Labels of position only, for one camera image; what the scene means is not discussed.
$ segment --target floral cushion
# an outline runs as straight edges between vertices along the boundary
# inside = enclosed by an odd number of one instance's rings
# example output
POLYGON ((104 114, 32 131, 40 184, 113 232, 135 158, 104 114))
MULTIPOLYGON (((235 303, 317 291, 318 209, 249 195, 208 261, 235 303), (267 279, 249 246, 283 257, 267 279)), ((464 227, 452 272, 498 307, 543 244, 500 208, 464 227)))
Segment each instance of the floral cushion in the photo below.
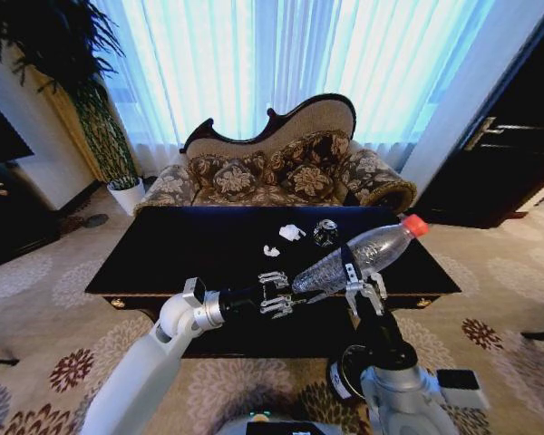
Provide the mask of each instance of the floral cushion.
POLYGON ((305 137, 293 140, 282 150, 272 154, 268 167, 264 171, 264 182, 275 186, 284 181, 288 174, 302 165, 308 154, 309 140, 305 137))
POLYGON ((256 151, 251 154, 247 154, 240 159, 246 168, 250 169, 250 172, 257 180, 262 179, 264 174, 264 168, 267 164, 266 154, 264 151, 256 151))
POLYGON ((320 168, 304 164, 293 170, 282 186, 310 202, 320 202, 333 192, 333 180, 320 168))
POLYGON ((349 138, 340 130, 319 131, 307 136, 310 140, 308 160, 331 177, 348 151, 349 138))
POLYGON ((303 163, 311 163, 332 177, 348 145, 348 136, 340 130, 317 131, 302 136, 272 155, 264 171, 264 182, 272 186, 281 184, 303 163))
POLYGON ((405 211, 416 194, 415 185, 403 180, 372 150, 359 150, 345 158, 338 178, 361 206, 385 206, 395 213, 405 211))
POLYGON ((214 175, 224 167, 228 158, 218 154, 206 154, 189 161, 189 172, 195 175, 202 187, 212 186, 214 175))
MULTIPOLYGON (((212 183, 216 172, 237 160, 237 158, 218 154, 204 154, 202 156, 194 157, 189 161, 189 171, 198 178, 199 184, 202 187, 213 187, 214 185, 212 183)), ((262 174, 267 163, 266 154, 264 154, 263 151, 246 154, 239 158, 239 160, 249 169, 256 179, 262 179, 262 174)))
MULTIPOLYGON (((310 206, 312 203, 300 198, 295 194, 286 192, 280 186, 262 185, 256 190, 240 198, 237 201, 229 201, 226 197, 219 194, 214 188, 202 188, 195 200, 194 206, 259 206, 259 207, 277 207, 277 206, 310 206)), ((341 203, 334 197, 327 197, 315 206, 339 206, 341 203)))
POLYGON ((214 189, 230 201, 244 198, 256 189, 256 185, 256 177, 239 159, 231 160, 213 179, 214 189))
POLYGON ((180 165, 165 168, 151 185, 135 213, 153 206, 190 206, 200 189, 195 177, 180 165))

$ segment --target carpet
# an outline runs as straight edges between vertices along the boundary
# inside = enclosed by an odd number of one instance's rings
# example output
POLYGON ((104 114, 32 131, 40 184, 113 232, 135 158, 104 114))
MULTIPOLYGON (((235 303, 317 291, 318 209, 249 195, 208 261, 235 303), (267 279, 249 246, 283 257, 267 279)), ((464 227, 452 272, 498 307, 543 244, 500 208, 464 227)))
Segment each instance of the carpet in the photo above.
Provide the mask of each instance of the carpet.
MULTIPOLYGON (((151 327, 83 293, 130 223, 101 188, 62 223, 59 241, 0 266, 0 358, 20 359, 0 365, 0 434, 77 433, 151 327)), ((395 316, 423 366, 478 373, 491 409, 450 408, 461 433, 544 434, 544 343, 519 334, 544 330, 544 202, 499 228, 432 226, 423 244, 462 293, 395 316)), ((317 359, 184 360, 146 433, 210 434, 252 409, 370 433, 366 408, 337 402, 317 359)))

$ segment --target door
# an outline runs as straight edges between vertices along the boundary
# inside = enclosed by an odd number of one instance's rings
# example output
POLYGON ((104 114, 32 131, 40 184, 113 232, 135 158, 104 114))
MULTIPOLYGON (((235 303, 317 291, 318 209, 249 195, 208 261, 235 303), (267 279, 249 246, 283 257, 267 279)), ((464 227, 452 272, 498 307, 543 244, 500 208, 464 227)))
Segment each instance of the door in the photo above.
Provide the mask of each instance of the door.
POLYGON ((415 206, 429 221, 496 227, 544 186, 540 33, 415 206))

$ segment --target coffee table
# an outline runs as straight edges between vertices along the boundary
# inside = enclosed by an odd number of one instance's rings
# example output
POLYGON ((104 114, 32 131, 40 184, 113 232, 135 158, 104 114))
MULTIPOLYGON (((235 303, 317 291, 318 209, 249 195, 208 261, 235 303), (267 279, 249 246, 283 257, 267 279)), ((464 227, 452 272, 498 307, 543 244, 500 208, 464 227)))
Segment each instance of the coffee table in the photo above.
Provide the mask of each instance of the coffee table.
MULTIPOLYGON (((162 304, 199 276, 208 290, 241 289, 257 276, 294 276, 332 252, 312 239, 316 223, 334 220, 348 240, 367 229, 397 223, 384 208, 176 207, 145 208, 85 290, 117 309, 137 309, 156 320, 162 304), (280 227, 295 224, 307 236, 289 242, 280 227), (264 245, 280 256, 265 256, 264 245)), ((460 292, 431 255, 414 240, 383 272, 390 309, 424 308, 441 295, 460 292)), ((192 342, 186 356, 328 357, 353 340, 343 297, 330 297, 292 315, 254 324, 225 324, 192 342)))

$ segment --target white wall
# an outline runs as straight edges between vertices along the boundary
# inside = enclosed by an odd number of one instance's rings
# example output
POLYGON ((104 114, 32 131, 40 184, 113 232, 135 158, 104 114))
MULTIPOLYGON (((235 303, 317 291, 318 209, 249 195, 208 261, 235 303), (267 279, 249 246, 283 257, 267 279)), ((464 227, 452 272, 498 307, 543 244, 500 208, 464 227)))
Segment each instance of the white wall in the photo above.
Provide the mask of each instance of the white wall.
POLYGON ((544 0, 494 0, 460 69, 401 172, 417 185, 418 195, 459 144, 462 134, 543 17, 544 0))
POLYGON ((12 55, 0 63, 0 111, 34 155, 18 159, 19 174, 30 182, 51 209, 59 209, 94 181, 66 128, 30 74, 24 87, 11 72, 12 55))

